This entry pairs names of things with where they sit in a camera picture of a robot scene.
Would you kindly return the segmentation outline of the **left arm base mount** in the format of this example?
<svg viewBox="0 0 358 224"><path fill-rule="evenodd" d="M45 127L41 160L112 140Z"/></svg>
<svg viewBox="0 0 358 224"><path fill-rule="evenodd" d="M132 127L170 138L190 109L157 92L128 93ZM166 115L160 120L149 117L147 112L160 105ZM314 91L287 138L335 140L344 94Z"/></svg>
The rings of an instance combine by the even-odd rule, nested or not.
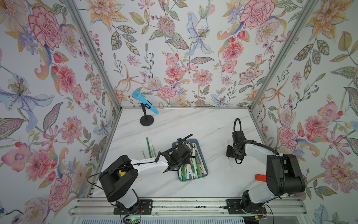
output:
<svg viewBox="0 0 358 224"><path fill-rule="evenodd" d="M153 209L153 200L151 199L140 199L139 202L135 203L132 207L126 208L119 201L116 201L115 208L113 211L114 215L151 215Z"/></svg>

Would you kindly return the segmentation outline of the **blue-grey storage tray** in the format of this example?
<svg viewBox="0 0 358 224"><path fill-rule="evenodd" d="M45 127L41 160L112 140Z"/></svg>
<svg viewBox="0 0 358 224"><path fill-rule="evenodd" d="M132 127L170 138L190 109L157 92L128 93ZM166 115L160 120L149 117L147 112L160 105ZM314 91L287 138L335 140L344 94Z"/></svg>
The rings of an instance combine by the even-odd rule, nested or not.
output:
<svg viewBox="0 0 358 224"><path fill-rule="evenodd" d="M206 177L208 175L208 168L206 166L204 156L198 141L196 139L188 139L184 141L184 144L189 146L193 153L191 162L189 164L192 166L192 173L194 176L192 180ZM179 171L177 171L179 180L180 180L180 172L181 172L181 168L179 169Z"/></svg>

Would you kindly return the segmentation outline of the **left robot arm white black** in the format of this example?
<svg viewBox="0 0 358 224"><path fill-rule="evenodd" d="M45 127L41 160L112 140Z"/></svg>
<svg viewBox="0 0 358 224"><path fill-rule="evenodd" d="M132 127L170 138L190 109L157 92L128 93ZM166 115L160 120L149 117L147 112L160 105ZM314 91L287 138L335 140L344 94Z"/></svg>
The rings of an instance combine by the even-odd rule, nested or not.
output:
<svg viewBox="0 0 358 224"><path fill-rule="evenodd" d="M134 213L141 200L132 185L139 176L178 171L195 157L183 143L159 152L154 158L131 160L123 155L99 175L99 181L109 203L119 202L129 213Z"/></svg>

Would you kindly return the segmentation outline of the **green straw group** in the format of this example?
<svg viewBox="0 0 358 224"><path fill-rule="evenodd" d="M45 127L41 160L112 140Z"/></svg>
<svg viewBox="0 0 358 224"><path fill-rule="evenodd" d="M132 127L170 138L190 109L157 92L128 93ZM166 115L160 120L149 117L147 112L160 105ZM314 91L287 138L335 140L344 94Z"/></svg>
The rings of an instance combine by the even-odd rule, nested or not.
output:
<svg viewBox="0 0 358 224"><path fill-rule="evenodd" d="M152 150L151 150L151 145L150 145L150 141L149 141L148 137L146 137L146 143L147 143L147 148L148 148L148 152L149 152L149 157L152 158Z"/></svg>
<svg viewBox="0 0 358 224"><path fill-rule="evenodd" d="M181 167L181 172L180 172L180 180L181 181L188 181L188 180L192 180L194 178L193 173L192 173L192 166L191 165L183 165Z"/></svg>

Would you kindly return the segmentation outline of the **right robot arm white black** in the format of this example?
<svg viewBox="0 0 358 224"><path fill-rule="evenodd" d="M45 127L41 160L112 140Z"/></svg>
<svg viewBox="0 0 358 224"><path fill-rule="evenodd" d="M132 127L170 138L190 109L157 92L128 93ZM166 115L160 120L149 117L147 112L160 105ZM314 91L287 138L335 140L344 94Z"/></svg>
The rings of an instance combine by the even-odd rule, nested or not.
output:
<svg viewBox="0 0 358 224"><path fill-rule="evenodd" d="M247 140L243 131L233 131L232 138L233 145L227 146L227 157L241 164L244 157L250 156L266 166L266 182L243 192L240 208L244 212L254 212L284 194L305 191L305 180L295 155L280 154L269 146Z"/></svg>

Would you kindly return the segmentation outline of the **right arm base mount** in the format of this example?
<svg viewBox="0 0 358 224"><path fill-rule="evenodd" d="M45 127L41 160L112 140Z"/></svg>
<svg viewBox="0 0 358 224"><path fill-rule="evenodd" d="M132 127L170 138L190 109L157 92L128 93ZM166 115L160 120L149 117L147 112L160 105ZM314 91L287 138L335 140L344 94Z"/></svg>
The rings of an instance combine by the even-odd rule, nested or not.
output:
<svg viewBox="0 0 358 224"><path fill-rule="evenodd" d="M263 204L245 204L241 199L227 199L224 209L230 215L264 215L267 214Z"/></svg>

